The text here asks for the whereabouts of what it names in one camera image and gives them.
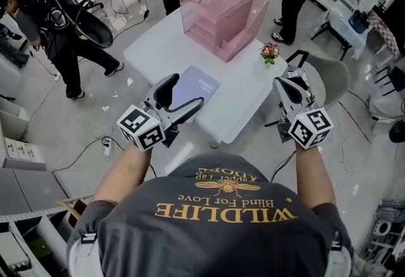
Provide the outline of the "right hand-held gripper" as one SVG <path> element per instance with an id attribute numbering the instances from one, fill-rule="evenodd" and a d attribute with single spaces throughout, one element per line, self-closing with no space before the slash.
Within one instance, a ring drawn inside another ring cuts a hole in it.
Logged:
<path id="1" fill-rule="evenodd" d="M 303 149 L 322 143 L 333 129 L 326 112 L 315 101 L 302 68 L 287 68 L 287 78 L 276 77 L 273 86 L 280 98 L 281 119 L 277 129 L 282 142 L 293 139 Z"/>

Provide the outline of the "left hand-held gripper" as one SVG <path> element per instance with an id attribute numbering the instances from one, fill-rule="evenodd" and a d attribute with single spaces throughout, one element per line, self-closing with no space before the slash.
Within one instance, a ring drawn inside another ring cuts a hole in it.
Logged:
<path id="1" fill-rule="evenodd" d="M 162 79 L 156 90 L 150 89 L 138 105 L 130 105 L 116 122 L 124 138 L 139 151 L 148 151 L 159 143 L 171 146 L 179 134 L 175 125 L 185 123 L 203 107 L 204 98 L 197 97 L 175 109 L 168 109 L 179 79 L 178 73 Z M 168 118 L 164 117 L 164 108 Z"/>

